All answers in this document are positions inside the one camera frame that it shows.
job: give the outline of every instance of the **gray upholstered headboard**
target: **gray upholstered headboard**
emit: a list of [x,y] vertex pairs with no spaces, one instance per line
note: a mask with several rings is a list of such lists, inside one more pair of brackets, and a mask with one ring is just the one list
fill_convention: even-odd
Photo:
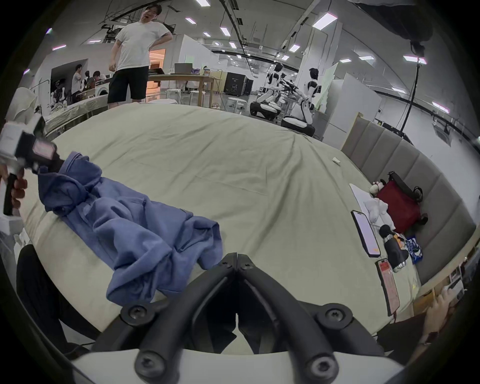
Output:
[[428,223],[417,233],[423,260],[416,264],[422,284],[433,278],[462,249],[475,223],[458,193],[430,159],[389,130],[357,117],[342,152],[370,181],[388,180],[395,171],[413,189],[423,189],[422,213]]

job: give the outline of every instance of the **red bag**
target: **red bag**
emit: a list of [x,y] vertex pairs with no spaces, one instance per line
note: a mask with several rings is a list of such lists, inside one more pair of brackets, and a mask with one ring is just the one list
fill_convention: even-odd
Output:
[[420,213],[419,203],[423,200],[420,187],[412,191],[395,173],[388,173],[388,183],[378,192],[377,197],[388,204],[387,212],[395,225],[395,232],[404,233],[419,222],[424,225],[428,218]]

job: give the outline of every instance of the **white cabinet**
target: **white cabinet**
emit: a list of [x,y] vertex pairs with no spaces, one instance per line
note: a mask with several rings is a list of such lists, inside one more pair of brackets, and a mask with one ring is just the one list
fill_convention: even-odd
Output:
[[343,80],[333,80],[328,90],[324,133],[325,144],[341,149],[355,122],[357,113],[373,121],[382,98],[348,73]]

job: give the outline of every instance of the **white plush toy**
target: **white plush toy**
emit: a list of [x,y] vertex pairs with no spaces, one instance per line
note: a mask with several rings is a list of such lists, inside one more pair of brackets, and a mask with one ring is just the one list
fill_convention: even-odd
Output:
[[384,184],[381,181],[376,181],[373,183],[373,185],[369,188],[369,192],[371,195],[376,196],[378,192],[382,190],[384,187]]

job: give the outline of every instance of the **screw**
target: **screw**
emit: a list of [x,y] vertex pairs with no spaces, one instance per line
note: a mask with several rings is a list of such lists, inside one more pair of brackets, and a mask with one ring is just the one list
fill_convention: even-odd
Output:
[[344,315],[340,309],[330,309],[325,314],[325,317],[330,321],[342,321]]
[[135,361],[135,370],[145,377],[158,377],[165,371],[165,361],[155,352],[140,352]]
[[132,318],[132,319],[140,319],[142,317],[145,317],[147,314],[147,310],[140,306],[140,305],[135,305],[134,307],[132,307],[129,312],[128,312],[128,315]]
[[310,372],[319,379],[328,379],[335,374],[336,362],[331,357],[316,358],[310,365]]

